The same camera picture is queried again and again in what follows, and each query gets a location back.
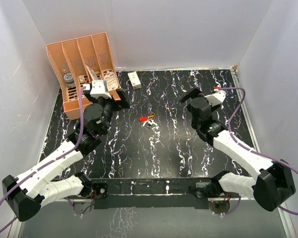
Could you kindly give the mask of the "red key tag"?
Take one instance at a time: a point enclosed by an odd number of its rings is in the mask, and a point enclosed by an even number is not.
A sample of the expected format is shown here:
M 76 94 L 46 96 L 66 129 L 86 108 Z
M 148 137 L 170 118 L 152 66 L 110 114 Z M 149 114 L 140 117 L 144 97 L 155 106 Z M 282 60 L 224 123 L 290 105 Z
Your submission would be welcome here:
M 148 121 L 148 118 L 147 117 L 140 117 L 139 121 Z

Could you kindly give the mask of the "silver key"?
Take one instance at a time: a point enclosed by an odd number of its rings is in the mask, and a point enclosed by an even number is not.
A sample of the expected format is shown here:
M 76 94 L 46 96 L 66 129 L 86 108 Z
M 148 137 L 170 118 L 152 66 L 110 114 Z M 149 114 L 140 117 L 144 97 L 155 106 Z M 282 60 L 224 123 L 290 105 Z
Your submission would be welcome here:
M 143 124 L 142 124 L 142 126 L 146 126 L 146 125 L 151 126 L 152 125 L 152 121 L 151 120 L 144 121 Z

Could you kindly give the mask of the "orange S-shaped carabiner keyring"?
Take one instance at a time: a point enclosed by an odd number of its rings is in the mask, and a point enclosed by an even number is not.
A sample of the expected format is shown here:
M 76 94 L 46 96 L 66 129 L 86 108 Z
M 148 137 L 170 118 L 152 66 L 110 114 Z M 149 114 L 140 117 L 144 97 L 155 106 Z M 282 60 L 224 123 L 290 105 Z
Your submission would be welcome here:
M 152 113 L 150 116 L 148 116 L 148 120 L 153 120 L 154 117 L 155 117 L 155 113 Z

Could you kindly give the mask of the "brass key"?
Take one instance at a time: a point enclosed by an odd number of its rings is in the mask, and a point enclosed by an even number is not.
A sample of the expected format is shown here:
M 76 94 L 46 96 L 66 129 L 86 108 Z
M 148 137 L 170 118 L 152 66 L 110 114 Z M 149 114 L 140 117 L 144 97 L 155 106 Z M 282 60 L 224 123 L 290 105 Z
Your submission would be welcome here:
M 158 129 L 159 129 L 159 126 L 156 125 L 156 124 L 152 124 L 152 125 L 151 125 L 151 128 L 152 128 L 153 130 L 158 130 Z

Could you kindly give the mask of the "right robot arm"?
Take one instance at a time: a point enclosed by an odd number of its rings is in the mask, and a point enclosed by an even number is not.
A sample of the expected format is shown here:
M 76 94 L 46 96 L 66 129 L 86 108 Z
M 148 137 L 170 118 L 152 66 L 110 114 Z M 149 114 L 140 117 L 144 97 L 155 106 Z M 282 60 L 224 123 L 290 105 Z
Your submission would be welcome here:
M 248 176 L 240 176 L 229 171 L 220 172 L 211 179 L 212 193 L 218 197 L 228 192 L 255 199 L 267 211 L 274 211 L 296 192 L 291 169 L 285 161 L 274 162 L 256 155 L 256 151 L 237 139 L 233 132 L 216 118 L 215 111 L 226 98 L 222 88 L 215 88 L 213 94 L 206 95 L 197 88 L 191 89 L 179 101 L 187 105 L 192 115 L 191 125 L 198 136 L 213 148 L 225 153 L 241 165 Z

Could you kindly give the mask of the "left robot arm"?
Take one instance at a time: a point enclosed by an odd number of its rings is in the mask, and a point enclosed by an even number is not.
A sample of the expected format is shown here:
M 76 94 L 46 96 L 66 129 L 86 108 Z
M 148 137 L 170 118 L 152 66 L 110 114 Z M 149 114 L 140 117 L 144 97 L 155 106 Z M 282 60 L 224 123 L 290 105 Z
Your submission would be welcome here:
M 87 198 L 93 193 L 93 183 L 83 172 L 57 182 L 53 179 L 101 144 L 100 138 L 108 133 L 113 112 L 128 109 L 130 101 L 121 88 L 116 90 L 118 101 L 110 96 L 91 95 L 88 87 L 82 92 L 90 96 L 92 104 L 80 110 L 80 123 L 59 148 L 28 171 L 2 180 L 4 198 L 21 222 L 56 200 L 69 196 Z

